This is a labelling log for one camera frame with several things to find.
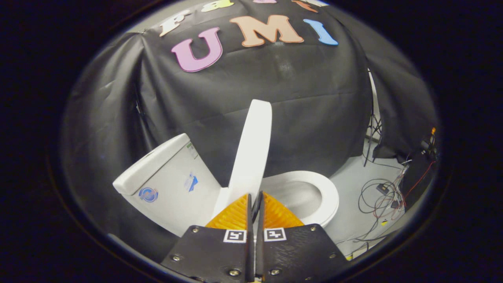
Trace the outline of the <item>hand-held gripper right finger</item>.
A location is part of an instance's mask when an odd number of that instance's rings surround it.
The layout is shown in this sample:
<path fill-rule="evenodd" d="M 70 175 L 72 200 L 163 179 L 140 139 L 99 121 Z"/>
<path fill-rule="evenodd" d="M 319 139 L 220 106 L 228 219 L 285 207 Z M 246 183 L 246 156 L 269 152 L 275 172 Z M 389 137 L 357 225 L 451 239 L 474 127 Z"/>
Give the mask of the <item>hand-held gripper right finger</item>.
<path fill-rule="evenodd" d="M 262 283 L 326 283 L 350 265 L 320 224 L 302 224 L 265 192 L 260 199 L 255 276 Z"/>

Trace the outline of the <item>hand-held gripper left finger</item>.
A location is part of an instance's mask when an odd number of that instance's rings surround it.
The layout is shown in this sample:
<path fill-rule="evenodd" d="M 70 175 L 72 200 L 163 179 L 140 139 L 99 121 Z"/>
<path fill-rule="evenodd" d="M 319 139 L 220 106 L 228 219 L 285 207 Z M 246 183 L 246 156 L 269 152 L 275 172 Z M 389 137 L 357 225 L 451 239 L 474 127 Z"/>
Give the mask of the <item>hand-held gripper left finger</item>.
<path fill-rule="evenodd" d="M 243 195 L 205 227 L 192 225 L 162 266 L 203 283 L 254 281 L 253 201 Z"/>

